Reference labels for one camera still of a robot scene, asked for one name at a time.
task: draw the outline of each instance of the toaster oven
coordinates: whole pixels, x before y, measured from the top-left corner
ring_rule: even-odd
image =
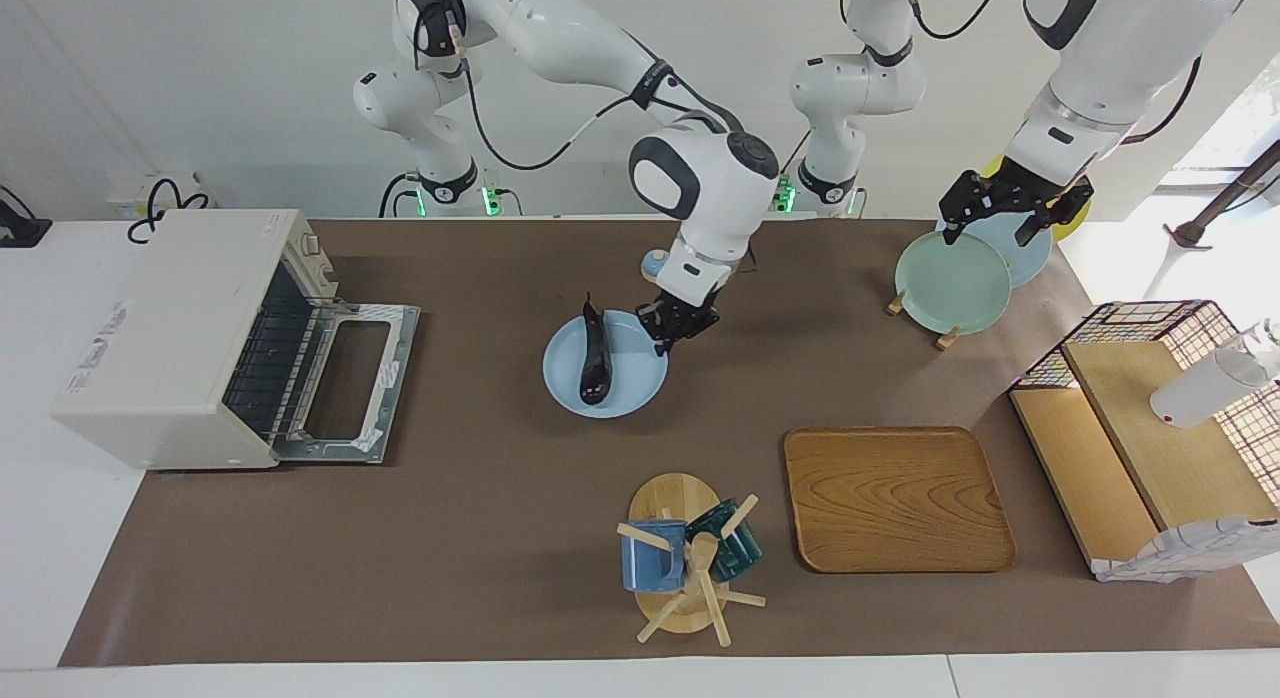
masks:
[[[60,424],[146,470],[383,460],[419,321],[347,304],[292,210],[172,210],[54,401]],[[351,439],[307,429],[334,337],[388,324]]]

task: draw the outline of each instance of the power outlet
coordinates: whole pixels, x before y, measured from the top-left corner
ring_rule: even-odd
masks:
[[[152,173],[128,174],[111,177],[111,188],[106,193],[106,202],[115,210],[115,216],[122,220],[141,220],[147,216],[147,197],[151,197],[151,188],[161,178],[169,178],[178,183],[178,192],[183,200],[191,200],[196,193],[209,196],[209,206],[215,207],[218,201],[210,192],[200,184],[195,173]],[[170,210],[178,207],[178,197],[169,187],[161,187],[156,192],[155,210]]]

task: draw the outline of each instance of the green plate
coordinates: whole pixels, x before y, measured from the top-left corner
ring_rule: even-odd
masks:
[[[902,307],[934,333],[969,336],[991,328],[1014,289],[1000,251],[961,233],[947,246],[942,233],[924,233],[902,251],[893,282],[906,292]]]

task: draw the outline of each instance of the brown table mat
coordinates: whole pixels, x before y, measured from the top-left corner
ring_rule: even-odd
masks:
[[[681,343],[641,412],[589,421],[541,383],[547,339],[591,289],[631,307],[672,223],[320,223],[351,301],[425,316],[383,466],[147,475],[64,666],[1139,651],[1280,645],[1243,570],[1098,584],[1002,396],[1088,302],[1060,255],[946,353],[884,315],[931,225],[767,224],[758,273]],[[819,575],[795,556],[781,442],[810,425],[973,429],[1019,546],[993,575]],[[716,637],[635,642],[621,585],[632,493],[667,471],[756,493],[765,551]]]
[[[805,428],[782,450],[796,547],[818,572],[996,572],[1018,557],[964,428]]]

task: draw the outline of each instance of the wire mesh basket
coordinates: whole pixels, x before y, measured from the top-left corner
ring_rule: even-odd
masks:
[[[1160,341],[1187,369],[1238,330],[1213,301],[1106,304],[1024,373],[1012,389],[1078,387],[1062,355],[1069,343]],[[1280,384],[1242,398],[1215,419],[1267,497],[1280,507]]]

